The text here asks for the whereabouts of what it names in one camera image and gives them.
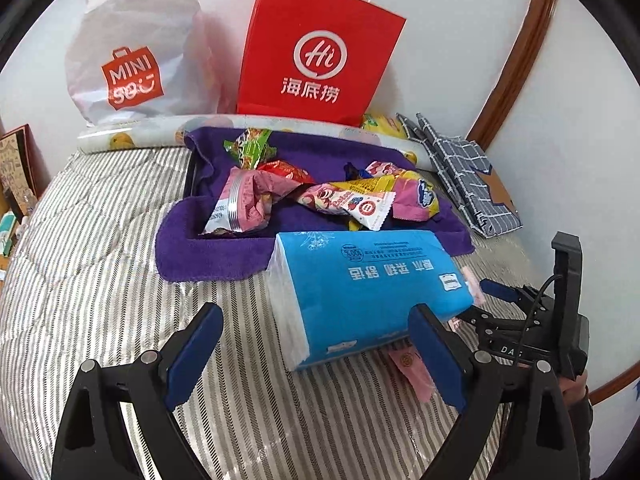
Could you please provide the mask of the right hand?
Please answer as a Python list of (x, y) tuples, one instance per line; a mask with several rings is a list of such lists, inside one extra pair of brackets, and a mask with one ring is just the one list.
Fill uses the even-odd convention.
[(558, 378), (563, 401), (568, 408), (588, 396), (587, 379), (588, 372), (586, 370), (575, 379), (566, 377)]

